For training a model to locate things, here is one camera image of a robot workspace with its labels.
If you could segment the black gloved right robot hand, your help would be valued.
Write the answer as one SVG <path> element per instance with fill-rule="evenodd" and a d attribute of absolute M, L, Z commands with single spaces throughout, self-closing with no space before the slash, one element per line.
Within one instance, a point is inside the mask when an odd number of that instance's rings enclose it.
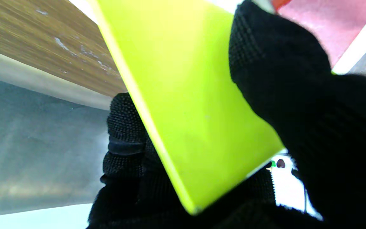
<path fill-rule="evenodd" d="M 130 95 L 119 93 L 89 229 L 366 229 L 366 76 L 332 74 L 313 34 L 251 0 L 235 11 L 228 57 L 232 81 L 278 133 L 323 220 L 277 206 L 267 167 L 190 216 Z"/>

